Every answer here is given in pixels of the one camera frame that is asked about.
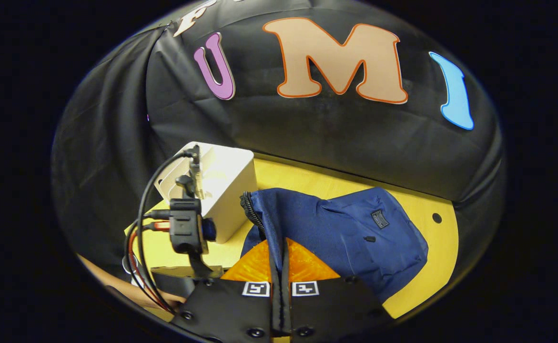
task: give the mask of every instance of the bag zipper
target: bag zipper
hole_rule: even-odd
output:
[[[264,231],[264,224],[262,224],[262,220],[260,217],[253,211],[253,202],[251,202],[251,193],[250,192],[243,192],[240,196],[241,199],[241,207],[244,209],[244,214],[247,219],[251,220],[251,222],[257,226],[260,232],[260,238],[263,240],[266,239],[266,231]]]

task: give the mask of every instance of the blue letter i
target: blue letter i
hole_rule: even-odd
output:
[[[456,126],[466,130],[472,130],[473,120],[471,119],[469,102],[467,100],[467,90],[466,83],[463,80],[463,72],[451,61],[435,52],[430,52],[429,56],[442,68],[444,80],[446,82],[448,100],[440,107],[442,115]]]

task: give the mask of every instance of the yellow table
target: yellow table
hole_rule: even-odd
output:
[[[429,253],[427,263],[418,275],[383,304],[393,318],[412,310],[448,282],[455,267],[459,245],[455,210],[449,200],[270,156],[256,155],[254,165],[259,189],[281,187],[329,199],[372,187],[382,187],[397,199],[425,237]],[[168,206],[165,202],[160,202],[153,209],[168,209]],[[433,220],[434,213],[442,217],[441,223]],[[251,226],[247,220],[226,243],[210,242],[209,254],[203,255],[205,263],[232,267],[240,258],[244,239]],[[189,265],[187,255],[176,254],[172,250],[165,232],[144,232],[143,237],[148,268]]]

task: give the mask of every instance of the tan letter m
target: tan letter m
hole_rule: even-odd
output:
[[[304,98],[321,92],[321,84],[311,78],[311,59],[337,94],[346,92],[363,63],[364,80],[356,88],[359,95],[392,104],[408,100],[401,86],[396,48],[399,38],[387,30],[357,24],[345,43],[340,44],[307,18],[274,20],[262,29],[274,33],[281,45],[285,81],[277,92],[286,98]]]

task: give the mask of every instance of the blue bag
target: blue bag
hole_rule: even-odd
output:
[[[359,276],[381,302],[405,287],[427,262],[427,242],[421,232],[397,200],[378,187],[330,200],[265,189],[244,194],[242,205],[248,217],[263,227],[279,275],[286,237],[340,276]],[[254,225],[241,256],[259,242],[259,228]]]

